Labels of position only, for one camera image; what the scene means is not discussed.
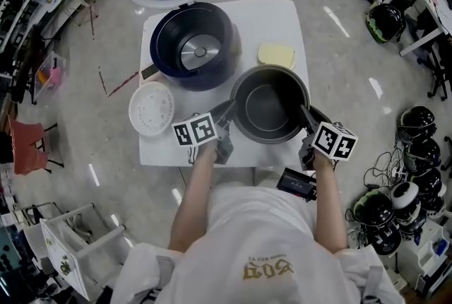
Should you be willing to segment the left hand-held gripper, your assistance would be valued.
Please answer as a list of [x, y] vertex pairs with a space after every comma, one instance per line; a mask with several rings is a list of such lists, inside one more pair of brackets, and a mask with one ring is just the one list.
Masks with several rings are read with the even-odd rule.
[[172, 124], [172, 130], [181, 148], [188, 149], [189, 165], [195, 163], [199, 148], [214, 141], [216, 161], [225, 165], [233, 152], [230, 139], [230, 122], [234, 119], [237, 104], [227, 100], [202, 115], [195, 114], [189, 119]]

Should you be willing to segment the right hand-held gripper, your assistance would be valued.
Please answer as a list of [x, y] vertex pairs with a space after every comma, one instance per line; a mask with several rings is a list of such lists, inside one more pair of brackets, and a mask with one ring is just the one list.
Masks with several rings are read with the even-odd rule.
[[330, 160], [349, 161], [358, 137], [332, 121], [314, 106], [300, 105], [299, 118], [307, 137], [302, 140], [299, 159], [303, 170], [313, 170], [314, 151]]

